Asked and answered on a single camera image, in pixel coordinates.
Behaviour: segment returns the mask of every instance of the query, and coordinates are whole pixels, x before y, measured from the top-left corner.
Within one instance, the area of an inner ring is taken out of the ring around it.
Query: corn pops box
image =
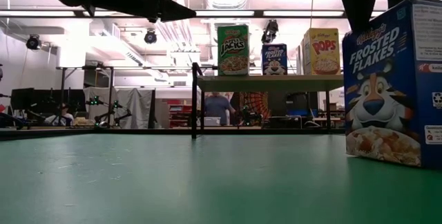
[[[304,74],[340,74],[337,28],[310,28],[304,35],[302,45]]]
[[[405,0],[343,40],[347,153],[442,168],[442,2]]]
[[[261,51],[263,75],[287,74],[287,45],[264,44]]]
[[[249,74],[249,27],[218,27],[218,75]]]

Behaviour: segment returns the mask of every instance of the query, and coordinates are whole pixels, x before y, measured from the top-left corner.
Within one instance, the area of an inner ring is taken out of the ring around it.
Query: cardboard box
[[[302,41],[305,75],[340,75],[337,28],[310,28]]]
[[[248,75],[249,66],[249,27],[218,27],[218,75]]]
[[[442,168],[442,2],[405,0],[343,40],[347,153]]]
[[[287,45],[264,44],[261,50],[263,75],[287,74]]]

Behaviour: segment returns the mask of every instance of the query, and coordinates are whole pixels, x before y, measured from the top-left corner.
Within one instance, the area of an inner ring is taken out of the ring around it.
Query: shelf
[[[342,75],[199,76],[205,92],[323,92],[344,86]]]

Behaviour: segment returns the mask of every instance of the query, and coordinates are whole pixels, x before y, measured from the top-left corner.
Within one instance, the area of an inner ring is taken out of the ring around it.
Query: green table surface
[[[344,136],[83,135],[0,142],[0,223],[440,223],[442,173]]]

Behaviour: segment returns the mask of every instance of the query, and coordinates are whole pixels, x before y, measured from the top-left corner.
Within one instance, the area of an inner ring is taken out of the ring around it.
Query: pole
[[[330,113],[330,92],[328,90],[325,91],[325,105],[327,109],[327,131],[330,131],[332,128],[332,117]]]
[[[64,101],[64,77],[66,76],[66,69],[63,68],[61,71],[61,97],[60,97],[60,105],[59,105],[59,115],[58,115],[58,126],[61,126],[61,115],[63,113],[63,101]]]
[[[192,64],[192,114],[191,114],[191,124],[192,124],[192,139],[196,139],[196,97],[197,97],[197,89],[196,89],[196,81],[197,81],[197,66],[198,64]]]
[[[204,91],[201,90],[201,113],[200,113],[200,126],[201,126],[201,134],[204,131],[204,106],[205,106],[205,96]]]
[[[110,78],[109,78],[109,107],[108,107],[108,128],[111,127],[111,115],[112,115],[112,92],[113,92],[113,78],[114,78],[114,70],[110,68]]]

